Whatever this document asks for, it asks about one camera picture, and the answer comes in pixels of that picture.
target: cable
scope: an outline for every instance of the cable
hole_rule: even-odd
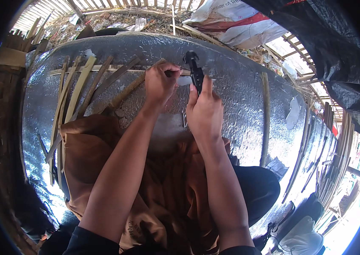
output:
[[[295,250],[295,248],[292,248],[290,251],[285,250],[284,248],[282,248],[282,245],[280,244],[279,240],[278,240],[276,237],[274,237],[274,236],[272,236],[272,235],[271,235],[270,237],[275,238],[275,240],[278,242],[278,248],[280,247],[282,251],[287,251],[287,252],[290,252],[290,253],[291,253],[291,255],[293,255],[293,254],[292,254],[292,251],[293,251],[293,250]]]

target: knife handle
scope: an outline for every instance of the knife handle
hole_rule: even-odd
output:
[[[201,90],[203,89],[203,79],[204,79],[203,70],[201,69],[201,67],[197,69],[192,69],[190,76],[191,76],[191,80],[193,81],[193,84],[197,88],[198,95],[200,95]]]

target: person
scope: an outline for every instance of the person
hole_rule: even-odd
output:
[[[173,94],[181,73],[181,68],[172,63],[160,64],[146,71],[145,104],[122,135],[96,179],[85,213],[73,232],[65,255],[118,254],[122,231],[142,180],[154,125]],[[221,136],[223,110],[222,100],[213,92],[213,80],[207,75],[200,95],[196,87],[190,84],[187,122],[204,160],[208,204],[218,228],[220,254],[260,254],[250,236],[247,198],[236,175],[238,168],[233,167],[224,148]],[[275,181],[276,177],[270,176],[268,179]],[[265,192],[263,201],[266,206],[255,206],[266,209],[255,216],[255,221],[270,209],[278,195],[279,190],[271,198],[270,193]],[[132,254],[165,254],[161,248],[145,246],[142,252],[138,250]]]

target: trash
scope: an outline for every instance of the trash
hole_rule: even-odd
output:
[[[62,25],[62,26],[60,27],[61,32],[64,31],[65,28],[67,28],[67,27],[68,27],[67,24]]]
[[[78,16],[76,14],[74,14],[71,18],[68,19],[69,22],[71,22],[71,24],[76,25],[78,22]]]
[[[85,58],[89,58],[91,56],[96,57],[96,55],[94,53],[92,53],[92,50],[90,48],[84,51],[84,55],[85,55]]]
[[[265,63],[269,63],[272,60],[272,56],[269,54],[269,52],[266,52],[265,54],[263,54],[263,57],[264,57]]]
[[[121,23],[121,22],[116,22],[116,23],[113,23],[111,26],[109,26],[108,28],[124,28],[124,27],[128,27],[129,24],[126,24],[126,23]]]
[[[71,36],[70,38],[68,38],[67,42],[74,40],[76,37],[77,37],[76,35]]]
[[[248,52],[247,51],[242,51],[242,52],[240,52],[240,54],[245,56],[245,57],[248,57]]]
[[[316,113],[316,114],[319,114],[320,110],[323,110],[323,109],[322,109],[322,105],[321,105],[319,102],[315,102],[315,103],[313,104],[313,106],[315,106],[315,113]]]
[[[298,72],[294,67],[292,67],[292,65],[289,64],[288,60],[285,60],[282,63],[282,66],[286,69],[286,71],[288,71],[287,75],[291,76],[293,79],[298,78]]]
[[[142,31],[142,29],[146,26],[147,19],[146,18],[137,18],[135,20],[135,24],[127,27],[126,29],[129,31]]]
[[[300,105],[298,103],[297,96],[295,96],[291,100],[291,110],[285,120],[286,128],[288,130],[293,129],[295,125],[298,123],[299,113],[300,113]]]
[[[269,62],[269,69],[271,69],[272,71],[274,71],[276,74],[278,74],[279,76],[282,76],[283,77],[283,70],[282,68],[277,65],[277,64],[274,64],[272,62]]]
[[[237,48],[255,48],[287,33],[243,1],[207,0],[183,24]]]
[[[102,25],[101,24],[96,24],[96,26],[94,27],[94,32],[99,31],[102,29]]]
[[[266,168],[276,175],[278,181],[280,181],[288,171],[288,168],[278,159],[278,157],[274,158],[274,160],[272,160]]]
[[[77,27],[75,28],[75,31],[82,31],[84,30],[85,26],[84,25],[77,25]]]

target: white plastic bag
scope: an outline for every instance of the white plastic bag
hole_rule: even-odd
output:
[[[240,0],[207,0],[191,15],[191,18],[183,21],[183,24],[239,21],[257,13],[257,10]]]
[[[297,79],[298,78],[298,72],[296,71],[296,69],[293,66],[293,64],[289,64],[288,60],[285,60],[282,63],[282,66],[286,69],[286,71],[288,71],[288,75],[291,76],[293,79]]]
[[[310,216],[303,217],[280,241],[286,255],[316,255],[323,246],[324,237],[313,229]]]
[[[287,30],[241,0],[207,0],[183,21],[219,41],[237,48],[255,48]]]

